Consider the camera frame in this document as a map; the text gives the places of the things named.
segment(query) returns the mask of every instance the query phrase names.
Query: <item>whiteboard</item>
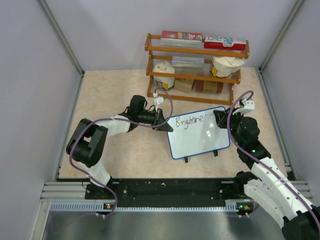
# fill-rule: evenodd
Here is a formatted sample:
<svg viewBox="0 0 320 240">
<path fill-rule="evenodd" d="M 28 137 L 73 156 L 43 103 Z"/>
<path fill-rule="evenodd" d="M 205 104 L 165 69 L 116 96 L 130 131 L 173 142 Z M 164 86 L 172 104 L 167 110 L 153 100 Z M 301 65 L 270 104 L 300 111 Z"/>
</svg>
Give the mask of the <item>whiteboard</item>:
<svg viewBox="0 0 320 240">
<path fill-rule="evenodd" d="M 168 123 L 173 132 L 168 132 L 171 156 L 181 159 L 198 154 L 225 149 L 230 146 L 227 129 L 216 123 L 214 110 L 226 110 L 223 106 L 172 116 Z"/>
</svg>

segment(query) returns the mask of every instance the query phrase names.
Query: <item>wooden table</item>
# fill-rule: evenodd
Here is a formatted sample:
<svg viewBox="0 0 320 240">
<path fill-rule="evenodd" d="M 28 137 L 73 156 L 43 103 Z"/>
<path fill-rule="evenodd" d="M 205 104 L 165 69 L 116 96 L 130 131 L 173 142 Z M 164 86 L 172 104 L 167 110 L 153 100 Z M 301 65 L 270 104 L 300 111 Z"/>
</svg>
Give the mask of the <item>wooden table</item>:
<svg viewBox="0 0 320 240">
<path fill-rule="evenodd" d="M 145 69 L 86 71 L 71 134 L 83 118 L 95 120 L 116 115 L 125 110 L 133 95 L 146 97 L 148 82 Z M 234 99 L 247 90 L 254 91 L 255 101 L 255 111 L 248 116 L 257 120 L 261 143 L 271 153 L 281 171 L 286 174 L 276 134 L 253 67 L 241 69 L 241 83 L 234 86 Z M 224 87 L 218 97 L 225 98 L 226 94 L 228 89 Z M 154 99 L 147 97 L 147 101 L 150 106 Z M 217 106 L 219 105 L 212 103 L 173 100 L 173 115 Z M 170 113 L 170 102 L 166 100 L 161 108 L 164 117 L 167 117 Z M 59 177 L 83 178 L 84 174 L 70 166 L 68 157 L 65 154 Z M 108 138 L 101 161 L 114 178 L 221 178 L 234 177 L 239 171 L 248 170 L 239 159 L 233 144 L 229 148 L 220 150 L 217 157 L 214 157 L 213 153 L 205 153 L 189 157 L 189 163 L 185 163 L 183 159 L 174 160 L 170 154 L 167 133 L 146 127 L 137 127 L 132 132 Z"/>
</svg>

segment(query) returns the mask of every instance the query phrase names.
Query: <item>wooden shelf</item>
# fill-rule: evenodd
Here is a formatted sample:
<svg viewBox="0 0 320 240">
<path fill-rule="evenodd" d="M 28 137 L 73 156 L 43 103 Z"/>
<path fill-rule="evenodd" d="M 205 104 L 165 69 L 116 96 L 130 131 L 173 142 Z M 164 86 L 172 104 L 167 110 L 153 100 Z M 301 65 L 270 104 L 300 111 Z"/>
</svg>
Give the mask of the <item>wooden shelf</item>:
<svg viewBox="0 0 320 240">
<path fill-rule="evenodd" d="M 244 51 L 227 51 L 227 50 L 216 50 L 216 49 L 206 49 L 206 48 L 185 48 L 185 47 L 169 47 L 169 46 L 153 46 L 151 43 L 152 39 L 161 39 L 161 35 L 152 35 L 148 33 L 144 49 L 149 51 L 149 59 L 146 66 L 146 75 L 150 77 L 147 96 L 153 97 L 153 92 L 151 91 L 152 86 L 154 84 L 154 76 L 159 77 L 173 77 L 180 79 L 194 79 L 194 80 L 202 80 L 202 81 L 213 81 L 213 82 L 221 82 L 226 83 L 229 86 L 229 99 L 221 100 L 221 99 L 212 99 L 212 98 L 204 98 L 204 97 L 192 97 L 185 95 L 171 95 L 172 99 L 177 100 L 187 100 L 194 102 L 202 102 L 202 103 L 213 103 L 213 104 L 222 104 L 222 105 L 232 105 L 234 103 L 234 86 L 235 84 L 239 84 L 241 82 L 241 71 L 238 70 L 234 72 L 229 77 L 214 77 L 214 76 L 205 76 L 205 75 L 189 75 L 189 74 L 177 74 L 177 73 L 162 73 L 162 72 L 153 72 L 154 68 L 154 60 L 172 60 L 172 56 L 167 55 L 154 55 L 153 51 L 158 52 L 173 52 L 173 53 L 184 53 L 184 54 L 197 54 L 197 55 L 211 55 L 211 56 L 224 56 L 224 57 L 236 57 L 247 59 L 250 55 L 249 49 L 249 41 L 246 41 L 246 47 Z M 205 64 L 211 64 L 212 59 L 205 59 Z M 159 94 L 160 96 L 167 98 L 165 94 Z"/>
<path fill-rule="evenodd" d="M 218 49 L 208 49 L 208 48 L 185 48 L 185 47 L 170 47 L 170 46 L 152 46 L 151 39 L 161 39 L 161 35 L 152 35 L 148 33 L 144 50 L 146 51 L 160 51 L 160 52 L 173 52 L 173 53 L 187 53 L 187 54 L 203 54 L 203 55 L 212 55 L 212 56 L 225 56 L 225 57 L 236 57 L 247 59 L 249 58 L 250 49 L 249 41 L 246 41 L 246 47 L 244 51 L 227 51 L 227 50 L 218 50 Z"/>
</svg>

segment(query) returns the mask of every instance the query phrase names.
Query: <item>white wall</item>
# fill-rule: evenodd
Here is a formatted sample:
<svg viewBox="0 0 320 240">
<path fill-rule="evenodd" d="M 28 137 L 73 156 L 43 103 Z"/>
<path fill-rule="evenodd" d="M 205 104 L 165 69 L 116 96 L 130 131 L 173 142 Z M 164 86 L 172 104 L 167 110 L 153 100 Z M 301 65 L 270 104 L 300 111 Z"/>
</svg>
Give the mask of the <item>white wall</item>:
<svg viewBox="0 0 320 240">
<path fill-rule="evenodd" d="M 85 70 L 143 69 L 147 33 L 248 39 L 260 66 L 296 0 L 47 0 Z"/>
<path fill-rule="evenodd" d="M 320 1 L 308 0 L 263 76 L 275 102 L 292 164 L 320 204 Z"/>
<path fill-rule="evenodd" d="M 0 239 L 25 240 L 80 77 L 36 0 L 0 11 Z"/>
</svg>

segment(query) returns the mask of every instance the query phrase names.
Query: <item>cable connector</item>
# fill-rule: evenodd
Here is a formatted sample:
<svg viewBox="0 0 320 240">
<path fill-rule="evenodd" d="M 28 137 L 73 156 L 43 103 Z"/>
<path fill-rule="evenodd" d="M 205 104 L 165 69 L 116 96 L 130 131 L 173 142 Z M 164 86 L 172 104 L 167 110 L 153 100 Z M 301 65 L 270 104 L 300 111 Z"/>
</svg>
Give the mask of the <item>cable connector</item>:
<svg viewBox="0 0 320 240">
<path fill-rule="evenodd" d="M 158 111 L 158 106 L 165 101 L 163 96 L 159 96 L 154 100 L 155 111 Z"/>
</svg>

